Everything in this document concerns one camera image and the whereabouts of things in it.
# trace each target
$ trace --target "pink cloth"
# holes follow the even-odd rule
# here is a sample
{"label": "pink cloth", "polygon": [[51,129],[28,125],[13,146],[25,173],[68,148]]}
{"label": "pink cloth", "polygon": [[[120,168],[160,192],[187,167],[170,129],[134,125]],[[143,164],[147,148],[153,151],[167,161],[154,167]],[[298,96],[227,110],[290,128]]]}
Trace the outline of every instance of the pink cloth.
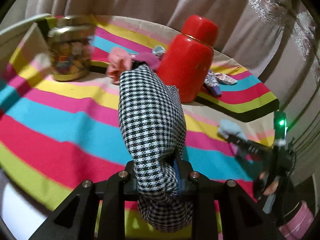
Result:
{"label": "pink cloth", "polygon": [[119,84],[119,77],[123,71],[131,70],[131,57],[124,49],[114,47],[109,54],[107,76],[113,78],[114,84]]}
{"label": "pink cloth", "polygon": [[287,240],[301,239],[313,222],[313,215],[307,203],[302,201],[298,213],[287,224],[279,227],[280,232]]}

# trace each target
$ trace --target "striped tablecloth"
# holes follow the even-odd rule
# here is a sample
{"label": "striped tablecloth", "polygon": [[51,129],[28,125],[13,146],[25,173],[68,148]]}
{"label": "striped tablecloth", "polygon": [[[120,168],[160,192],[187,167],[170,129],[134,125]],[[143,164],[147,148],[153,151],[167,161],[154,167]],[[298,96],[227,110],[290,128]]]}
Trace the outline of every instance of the striped tablecloth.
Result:
{"label": "striped tablecloth", "polygon": [[[114,46],[137,53],[151,51],[156,45],[166,48],[177,33],[125,17],[96,17],[93,21],[98,28],[92,63],[100,67],[107,65]],[[54,210],[83,180],[108,179],[123,170],[131,156],[119,129],[118,86],[100,73],[74,82],[56,82],[49,66],[48,48],[34,24],[0,79],[0,164],[30,196]],[[232,120],[248,139],[271,145],[274,132],[270,112],[275,109],[266,107],[266,115],[244,123],[215,106],[232,113],[250,113],[277,99],[225,55],[215,53],[212,69],[232,75],[238,84],[233,88],[222,85],[220,99],[202,91],[195,102],[183,105],[188,130],[184,158],[210,179],[235,179],[252,195],[252,180],[261,163],[236,159],[230,146],[217,136],[217,126],[221,119]],[[219,209],[216,215],[221,231]],[[125,204],[125,225],[130,237],[179,239],[191,234],[190,226],[176,233],[155,231],[141,219],[137,204],[132,202]]]}

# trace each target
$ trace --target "lace curtain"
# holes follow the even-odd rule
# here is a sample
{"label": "lace curtain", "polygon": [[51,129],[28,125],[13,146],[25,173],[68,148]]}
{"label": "lace curtain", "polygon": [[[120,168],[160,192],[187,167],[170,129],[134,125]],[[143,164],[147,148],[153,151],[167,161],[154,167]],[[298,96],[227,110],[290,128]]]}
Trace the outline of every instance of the lace curtain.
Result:
{"label": "lace curtain", "polygon": [[298,8],[293,8],[293,0],[248,0],[263,22],[283,26],[288,31],[288,26],[293,26],[291,37],[303,60],[312,53],[314,61],[312,69],[315,72],[316,82],[320,80],[319,57],[320,49],[315,39],[315,22],[301,3]]}

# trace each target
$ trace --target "houndstooth fabric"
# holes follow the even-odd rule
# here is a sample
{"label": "houndstooth fabric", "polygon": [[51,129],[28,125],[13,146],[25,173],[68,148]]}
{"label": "houndstooth fabric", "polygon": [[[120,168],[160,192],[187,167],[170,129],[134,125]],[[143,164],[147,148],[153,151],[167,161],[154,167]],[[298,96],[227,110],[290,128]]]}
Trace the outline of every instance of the houndstooth fabric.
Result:
{"label": "houndstooth fabric", "polygon": [[155,229],[174,232],[192,219],[192,203],[181,202],[174,169],[164,161],[182,155],[186,122],[178,90],[143,65],[120,76],[119,122],[135,163],[142,218]]}

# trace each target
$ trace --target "red ceramic jar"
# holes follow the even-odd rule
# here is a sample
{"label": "red ceramic jar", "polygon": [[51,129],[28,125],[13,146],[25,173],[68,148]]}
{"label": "red ceramic jar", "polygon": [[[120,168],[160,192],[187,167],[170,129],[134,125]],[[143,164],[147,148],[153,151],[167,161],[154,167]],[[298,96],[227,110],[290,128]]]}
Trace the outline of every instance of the red ceramic jar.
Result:
{"label": "red ceramic jar", "polygon": [[204,83],[213,58],[218,28],[210,20],[192,15],[168,47],[157,75],[168,86],[176,86],[180,101],[193,101]]}

